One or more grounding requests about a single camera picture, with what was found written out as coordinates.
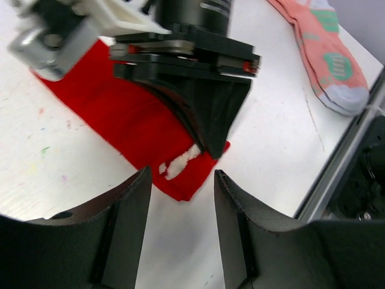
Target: red sock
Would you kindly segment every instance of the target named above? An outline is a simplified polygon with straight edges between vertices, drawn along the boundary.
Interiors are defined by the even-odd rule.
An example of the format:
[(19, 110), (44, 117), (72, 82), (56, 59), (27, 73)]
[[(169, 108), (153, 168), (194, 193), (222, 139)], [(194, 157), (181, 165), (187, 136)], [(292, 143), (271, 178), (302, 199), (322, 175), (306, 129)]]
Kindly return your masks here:
[(41, 81), (133, 166), (150, 165), (161, 191), (176, 200), (190, 200), (216, 162), (204, 153), (189, 160), (173, 179), (160, 173), (159, 168), (188, 151), (194, 141), (159, 99), (114, 78), (108, 56), (108, 47), (98, 41), (63, 80)]

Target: white tabletop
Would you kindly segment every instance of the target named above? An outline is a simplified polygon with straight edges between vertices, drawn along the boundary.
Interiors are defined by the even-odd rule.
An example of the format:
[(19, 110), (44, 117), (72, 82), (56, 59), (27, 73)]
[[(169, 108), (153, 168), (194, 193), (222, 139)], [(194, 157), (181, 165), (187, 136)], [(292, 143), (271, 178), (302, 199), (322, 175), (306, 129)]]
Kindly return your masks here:
[[(29, 220), (79, 205), (135, 169), (7, 53), (16, 21), (0, 2), (0, 213)], [(292, 27), (266, 0), (234, 1), (230, 37), (263, 59), (217, 168), (293, 216), (351, 119), (314, 96)], [(382, 65), (345, 30), (340, 37), (371, 86)], [(187, 203), (153, 188), (136, 288), (224, 288), (213, 175)]]

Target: ink stain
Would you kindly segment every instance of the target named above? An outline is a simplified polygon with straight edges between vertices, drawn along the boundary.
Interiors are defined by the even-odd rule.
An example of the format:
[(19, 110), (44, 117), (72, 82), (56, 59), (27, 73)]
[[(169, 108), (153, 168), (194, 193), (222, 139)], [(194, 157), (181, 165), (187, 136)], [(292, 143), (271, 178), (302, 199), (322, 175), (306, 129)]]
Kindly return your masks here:
[(46, 152), (48, 151), (48, 149), (49, 149), (50, 147), (49, 146), (47, 146), (46, 148), (44, 148), (44, 149), (42, 149), (40, 152), (42, 153), (42, 157), (44, 158), (44, 156), (45, 156), (45, 154), (46, 154)]

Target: green pattern on sock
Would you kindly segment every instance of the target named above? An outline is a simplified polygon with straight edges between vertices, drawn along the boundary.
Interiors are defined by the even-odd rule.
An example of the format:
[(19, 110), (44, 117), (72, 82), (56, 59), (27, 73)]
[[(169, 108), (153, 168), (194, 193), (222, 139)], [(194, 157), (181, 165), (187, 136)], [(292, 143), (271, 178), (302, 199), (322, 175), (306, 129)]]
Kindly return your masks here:
[(352, 77), (353, 69), (347, 57), (340, 53), (326, 53), (324, 54), (324, 60), (335, 79), (344, 81)]
[(310, 9), (313, 15), (328, 32), (339, 32), (337, 13), (331, 10)]

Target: gray metal part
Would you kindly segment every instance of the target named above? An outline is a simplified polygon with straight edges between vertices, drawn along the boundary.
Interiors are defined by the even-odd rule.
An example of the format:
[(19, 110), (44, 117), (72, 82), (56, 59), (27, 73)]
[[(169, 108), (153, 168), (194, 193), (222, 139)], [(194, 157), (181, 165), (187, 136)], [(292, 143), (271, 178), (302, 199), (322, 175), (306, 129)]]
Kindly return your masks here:
[(8, 46), (8, 51), (33, 69), (40, 77), (59, 81), (98, 40), (97, 26), (86, 19), (78, 26), (60, 49), (50, 49), (42, 37), (46, 29), (34, 26), (19, 34)]
[(128, 51), (128, 46), (138, 46), (142, 53), (168, 52), (174, 54), (192, 55), (194, 53), (195, 44), (186, 40), (165, 40), (158, 42), (141, 42), (112, 45), (110, 48), (111, 56), (125, 56)]
[(336, 149), (334, 157), (330, 160), (322, 176), (320, 176), (311, 196), (299, 214), (298, 219), (300, 221), (309, 223), (313, 220), (323, 219), (324, 211), (327, 209), (328, 203), (357, 147), (373, 119), (380, 114), (376, 108), (385, 108), (384, 81), (373, 97), (369, 107), (358, 121), (354, 120), (355, 123), (350, 127), (339, 147)]

